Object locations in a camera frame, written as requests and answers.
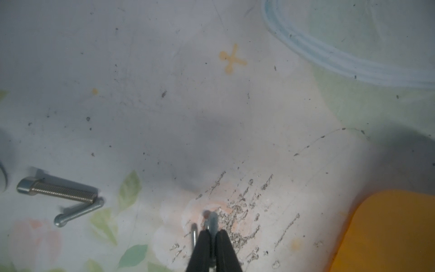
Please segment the thin silver round-head screw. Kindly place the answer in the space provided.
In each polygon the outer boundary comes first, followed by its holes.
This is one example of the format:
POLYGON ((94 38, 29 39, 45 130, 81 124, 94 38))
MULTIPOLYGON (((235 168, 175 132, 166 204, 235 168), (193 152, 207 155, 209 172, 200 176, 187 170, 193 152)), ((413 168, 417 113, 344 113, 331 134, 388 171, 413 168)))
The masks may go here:
POLYGON ((92 213, 100 208, 102 208, 105 204, 105 200, 103 198, 98 198, 93 204, 90 204, 80 210, 74 211, 70 214, 59 214, 55 217, 53 223, 56 227, 64 227, 70 221, 82 217, 86 214, 92 213))

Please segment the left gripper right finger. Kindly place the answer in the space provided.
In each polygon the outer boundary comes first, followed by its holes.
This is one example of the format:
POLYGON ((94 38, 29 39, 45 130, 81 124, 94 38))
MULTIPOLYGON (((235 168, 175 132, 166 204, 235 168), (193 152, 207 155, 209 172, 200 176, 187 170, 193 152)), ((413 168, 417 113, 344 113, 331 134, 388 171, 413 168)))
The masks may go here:
POLYGON ((241 265, 233 249, 226 230, 220 230, 215 237, 217 272, 242 272, 241 265))

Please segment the yellow plastic storage tray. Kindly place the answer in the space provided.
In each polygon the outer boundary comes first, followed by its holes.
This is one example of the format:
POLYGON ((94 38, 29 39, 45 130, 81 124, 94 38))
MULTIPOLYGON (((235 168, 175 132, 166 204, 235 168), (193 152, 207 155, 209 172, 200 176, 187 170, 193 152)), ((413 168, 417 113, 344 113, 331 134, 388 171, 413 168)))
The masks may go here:
POLYGON ((384 190, 353 212, 330 272, 432 272, 435 197, 384 190))

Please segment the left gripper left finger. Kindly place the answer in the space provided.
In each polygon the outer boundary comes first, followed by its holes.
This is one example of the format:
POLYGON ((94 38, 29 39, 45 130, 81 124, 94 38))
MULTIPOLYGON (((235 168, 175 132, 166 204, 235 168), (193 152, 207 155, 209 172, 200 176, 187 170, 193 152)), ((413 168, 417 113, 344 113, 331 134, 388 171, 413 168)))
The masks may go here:
POLYGON ((211 264, 211 234, 208 230, 199 233, 186 272, 209 272, 211 264))

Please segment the placed silver screws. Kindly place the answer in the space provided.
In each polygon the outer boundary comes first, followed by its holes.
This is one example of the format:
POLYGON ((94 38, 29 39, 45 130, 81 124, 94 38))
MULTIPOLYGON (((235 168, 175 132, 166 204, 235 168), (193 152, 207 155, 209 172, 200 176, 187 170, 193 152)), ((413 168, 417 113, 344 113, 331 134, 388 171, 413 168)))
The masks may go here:
POLYGON ((198 239, 198 225, 196 223, 193 223, 191 225, 191 250, 192 252, 195 250, 197 239, 198 239))

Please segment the threaded silver socket screw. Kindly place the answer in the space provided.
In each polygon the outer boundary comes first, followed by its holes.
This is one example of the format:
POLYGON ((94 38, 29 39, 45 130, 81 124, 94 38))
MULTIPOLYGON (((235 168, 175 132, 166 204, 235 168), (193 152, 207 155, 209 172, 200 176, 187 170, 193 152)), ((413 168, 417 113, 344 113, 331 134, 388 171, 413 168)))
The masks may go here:
POLYGON ((29 196, 43 194, 57 198, 92 204, 98 198, 96 193, 55 184, 50 184, 35 177, 22 179, 17 185, 17 192, 29 196))

